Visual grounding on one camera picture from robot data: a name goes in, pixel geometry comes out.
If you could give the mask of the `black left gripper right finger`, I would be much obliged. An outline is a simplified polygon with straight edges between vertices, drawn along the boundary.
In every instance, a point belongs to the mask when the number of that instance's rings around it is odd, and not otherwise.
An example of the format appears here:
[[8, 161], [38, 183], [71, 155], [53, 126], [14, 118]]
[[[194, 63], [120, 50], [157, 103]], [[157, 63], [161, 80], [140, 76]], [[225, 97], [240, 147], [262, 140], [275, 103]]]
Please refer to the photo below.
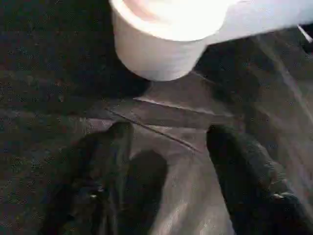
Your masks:
[[253, 136], [210, 125], [206, 146], [237, 235], [311, 235], [313, 219]]

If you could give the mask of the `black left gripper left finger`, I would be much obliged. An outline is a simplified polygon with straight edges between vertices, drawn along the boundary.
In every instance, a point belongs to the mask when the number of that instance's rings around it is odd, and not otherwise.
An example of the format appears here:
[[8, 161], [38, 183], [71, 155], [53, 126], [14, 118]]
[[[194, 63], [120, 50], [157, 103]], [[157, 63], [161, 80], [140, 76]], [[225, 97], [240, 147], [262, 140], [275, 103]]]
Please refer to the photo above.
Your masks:
[[67, 156], [71, 170], [50, 196], [40, 235], [119, 235], [133, 125], [86, 135]]

